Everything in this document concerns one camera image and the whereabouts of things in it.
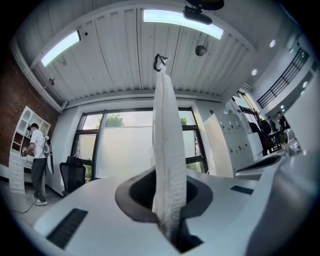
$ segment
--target staircase railing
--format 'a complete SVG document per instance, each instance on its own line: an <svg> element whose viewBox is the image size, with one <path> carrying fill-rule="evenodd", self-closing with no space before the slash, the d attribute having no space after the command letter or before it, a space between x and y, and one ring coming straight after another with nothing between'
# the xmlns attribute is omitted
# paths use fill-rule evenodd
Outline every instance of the staircase railing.
<svg viewBox="0 0 320 256"><path fill-rule="evenodd" d="M262 108L268 105L283 91L284 88L287 87L288 84L290 84L290 82L304 66L308 58L309 54L300 48L290 65L286 68L278 80L271 86L269 90L266 91L264 95L262 95L262 97L257 100Z"/></svg>

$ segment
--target black vent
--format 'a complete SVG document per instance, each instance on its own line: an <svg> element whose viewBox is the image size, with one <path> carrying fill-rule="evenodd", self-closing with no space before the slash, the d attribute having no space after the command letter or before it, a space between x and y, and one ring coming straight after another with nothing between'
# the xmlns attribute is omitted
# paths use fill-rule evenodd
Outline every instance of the black vent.
<svg viewBox="0 0 320 256"><path fill-rule="evenodd" d="M74 208L47 236L47 239L61 249L64 249L87 214L86 210Z"/></svg>
<svg viewBox="0 0 320 256"><path fill-rule="evenodd" d="M234 191L237 191L237 192L240 192L240 193L248 194L248 195L252 195L252 193L254 192L253 189L246 188L246 187L243 187L243 186L233 186L230 189L234 190Z"/></svg>

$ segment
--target gray floor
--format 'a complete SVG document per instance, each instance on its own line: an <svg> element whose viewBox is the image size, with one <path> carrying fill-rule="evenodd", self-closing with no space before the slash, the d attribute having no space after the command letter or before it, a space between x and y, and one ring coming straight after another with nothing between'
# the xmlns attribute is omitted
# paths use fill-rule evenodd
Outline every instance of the gray floor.
<svg viewBox="0 0 320 256"><path fill-rule="evenodd" d="M6 200L10 210L25 212L35 202L35 199L32 198L34 193L34 188L32 186L25 186L25 194L12 193L10 192L9 182L0 180L0 192L4 200ZM32 227L37 219L39 219L55 203L61 200L60 197L48 188L46 188L45 192L45 198L48 202L47 205L37 206L34 204L31 209L24 214L12 211L13 216L18 221L24 222Z"/></svg>

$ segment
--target black office chair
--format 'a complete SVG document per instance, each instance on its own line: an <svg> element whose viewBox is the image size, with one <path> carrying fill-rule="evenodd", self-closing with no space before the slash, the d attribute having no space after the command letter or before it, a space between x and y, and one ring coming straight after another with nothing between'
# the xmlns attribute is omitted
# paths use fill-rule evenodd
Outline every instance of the black office chair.
<svg viewBox="0 0 320 256"><path fill-rule="evenodd" d="M81 159L68 156L66 162L60 163L60 172L63 180L63 196L66 197L86 183L86 168Z"/></svg>

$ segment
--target gray pants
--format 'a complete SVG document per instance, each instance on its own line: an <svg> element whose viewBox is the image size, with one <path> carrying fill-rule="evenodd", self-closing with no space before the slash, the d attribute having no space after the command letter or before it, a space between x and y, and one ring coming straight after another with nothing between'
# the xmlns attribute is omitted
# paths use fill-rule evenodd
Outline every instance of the gray pants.
<svg viewBox="0 0 320 256"><path fill-rule="evenodd" d="M31 167L31 180L34 187L34 196L40 201L47 201L42 191L42 178L46 170L47 158L35 158Z"/></svg>

